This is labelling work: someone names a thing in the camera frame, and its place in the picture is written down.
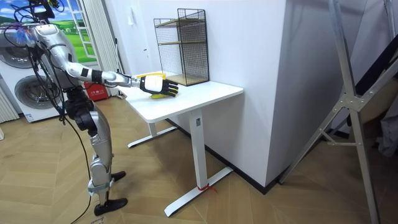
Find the red box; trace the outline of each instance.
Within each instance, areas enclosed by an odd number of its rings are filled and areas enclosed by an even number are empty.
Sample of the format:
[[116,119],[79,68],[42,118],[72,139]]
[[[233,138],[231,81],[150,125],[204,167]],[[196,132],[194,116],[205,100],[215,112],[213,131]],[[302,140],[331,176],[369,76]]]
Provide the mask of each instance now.
[[88,88],[87,94],[92,101],[108,99],[108,92],[105,86],[85,82],[85,87]]

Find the washing machine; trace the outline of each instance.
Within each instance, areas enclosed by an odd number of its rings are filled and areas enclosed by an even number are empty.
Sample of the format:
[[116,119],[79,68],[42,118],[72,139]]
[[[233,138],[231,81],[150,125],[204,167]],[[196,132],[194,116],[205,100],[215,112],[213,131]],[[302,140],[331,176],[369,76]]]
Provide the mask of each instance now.
[[[2,32],[0,31],[0,73],[26,119],[34,122],[57,116],[57,110],[52,106],[34,74],[27,58],[27,50],[13,46],[5,39]],[[7,31],[7,37],[11,41],[14,40],[12,31]],[[42,70],[39,71],[39,75],[51,97],[60,105],[62,93],[51,91],[50,80],[45,77]]]

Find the red string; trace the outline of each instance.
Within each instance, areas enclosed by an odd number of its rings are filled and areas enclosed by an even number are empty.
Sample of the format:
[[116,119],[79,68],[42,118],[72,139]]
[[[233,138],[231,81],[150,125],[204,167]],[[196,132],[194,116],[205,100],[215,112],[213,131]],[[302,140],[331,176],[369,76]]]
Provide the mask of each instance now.
[[200,187],[198,186],[198,189],[201,190],[201,191],[206,190],[206,189],[210,189],[210,190],[214,190],[216,193],[218,193],[217,189],[215,189],[213,186],[210,186],[209,184],[207,184],[207,185],[204,186],[203,188],[200,188]]

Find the desk top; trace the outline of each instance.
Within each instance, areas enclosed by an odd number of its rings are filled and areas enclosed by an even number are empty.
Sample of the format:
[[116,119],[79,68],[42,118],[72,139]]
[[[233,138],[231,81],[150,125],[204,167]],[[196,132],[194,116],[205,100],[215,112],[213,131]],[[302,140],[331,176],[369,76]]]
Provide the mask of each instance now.
[[178,85],[175,98],[152,99],[139,88],[118,87],[126,101],[147,123],[154,123],[243,93],[240,87],[217,82]]

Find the black wire rack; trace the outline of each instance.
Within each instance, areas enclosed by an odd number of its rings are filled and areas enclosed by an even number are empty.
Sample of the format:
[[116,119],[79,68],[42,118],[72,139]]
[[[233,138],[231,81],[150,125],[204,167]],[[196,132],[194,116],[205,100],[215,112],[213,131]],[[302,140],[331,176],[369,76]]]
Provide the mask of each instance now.
[[154,19],[162,71],[167,79],[190,86],[209,81],[206,14],[177,9],[178,19]]

